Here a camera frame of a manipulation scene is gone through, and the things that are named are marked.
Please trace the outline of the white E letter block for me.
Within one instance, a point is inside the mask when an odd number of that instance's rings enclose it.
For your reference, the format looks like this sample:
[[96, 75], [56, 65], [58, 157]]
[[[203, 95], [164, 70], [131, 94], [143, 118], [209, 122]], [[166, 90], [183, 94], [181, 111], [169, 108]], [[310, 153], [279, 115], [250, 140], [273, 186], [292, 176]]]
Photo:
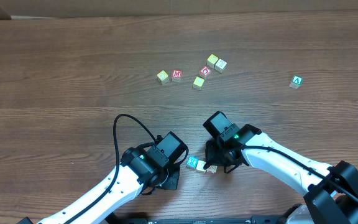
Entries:
[[212, 174], [215, 174], [217, 172], [218, 167], [217, 166], [209, 166], [206, 171]]

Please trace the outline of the plain yellow wooden block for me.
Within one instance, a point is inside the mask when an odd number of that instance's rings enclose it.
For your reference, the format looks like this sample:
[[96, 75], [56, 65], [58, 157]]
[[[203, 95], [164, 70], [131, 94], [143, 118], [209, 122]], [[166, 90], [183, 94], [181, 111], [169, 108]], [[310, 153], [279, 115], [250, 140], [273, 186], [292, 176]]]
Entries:
[[199, 172], [206, 172], [206, 169], [204, 168], [205, 164], [206, 164], [205, 161], [199, 160], [196, 165], [196, 170]]

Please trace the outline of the blue X letter block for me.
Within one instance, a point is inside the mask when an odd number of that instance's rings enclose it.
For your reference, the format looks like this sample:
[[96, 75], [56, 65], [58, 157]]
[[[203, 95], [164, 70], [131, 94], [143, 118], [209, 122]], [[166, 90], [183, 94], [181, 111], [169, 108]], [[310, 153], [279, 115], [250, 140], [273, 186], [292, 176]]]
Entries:
[[197, 165], [198, 165], [198, 161], [199, 159], [193, 156], [189, 156], [188, 160], [186, 162], [186, 166], [191, 168], [191, 169], [196, 169]]

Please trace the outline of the white block red edge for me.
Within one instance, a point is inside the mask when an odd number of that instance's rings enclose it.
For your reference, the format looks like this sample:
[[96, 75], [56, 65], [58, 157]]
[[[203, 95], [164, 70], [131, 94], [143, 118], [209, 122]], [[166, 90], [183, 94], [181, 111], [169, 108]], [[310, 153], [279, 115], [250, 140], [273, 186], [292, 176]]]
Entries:
[[301, 87], [302, 82], [303, 82], [302, 77], [294, 75], [292, 80], [291, 80], [291, 83], [289, 84], [289, 87], [294, 88], [294, 89], [298, 89], [299, 87]]

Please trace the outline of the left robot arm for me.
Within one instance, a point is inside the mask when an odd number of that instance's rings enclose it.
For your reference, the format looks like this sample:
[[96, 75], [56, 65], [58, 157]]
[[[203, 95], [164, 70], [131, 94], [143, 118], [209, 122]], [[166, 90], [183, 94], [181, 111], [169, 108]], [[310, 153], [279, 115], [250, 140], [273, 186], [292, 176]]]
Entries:
[[130, 147], [99, 184], [40, 223], [101, 223], [147, 188], [176, 190], [182, 154], [188, 154], [188, 147], [173, 132]]

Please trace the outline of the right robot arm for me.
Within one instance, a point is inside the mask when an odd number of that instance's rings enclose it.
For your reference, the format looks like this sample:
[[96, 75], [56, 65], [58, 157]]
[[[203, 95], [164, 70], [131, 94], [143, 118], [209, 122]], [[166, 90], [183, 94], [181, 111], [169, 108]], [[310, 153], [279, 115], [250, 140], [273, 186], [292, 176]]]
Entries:
[[204, 128], [206, 164], [230, 173], [240, 165], [263, 170], [303, 196], [305, 205], [288, 211], [282, 223], [358, 223], [358, 170], [346, 161], [332, 166], [287, 149], [250, 124], [239, 128], [220, 111]]

